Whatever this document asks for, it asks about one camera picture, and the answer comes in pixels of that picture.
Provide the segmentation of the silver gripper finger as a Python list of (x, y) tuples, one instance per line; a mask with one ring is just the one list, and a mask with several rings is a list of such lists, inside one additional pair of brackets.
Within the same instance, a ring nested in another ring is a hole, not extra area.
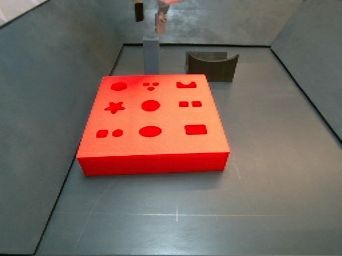
[(144, 5), (143, 0), (134, 0), (135, 21), (142, 22), (144, 20)]
[(172, 4), (179, 3), (182, 0), (156, 0), (158, 11), (155, 14), (155, 32), (158, 35), (166, 33), (167, 13)]

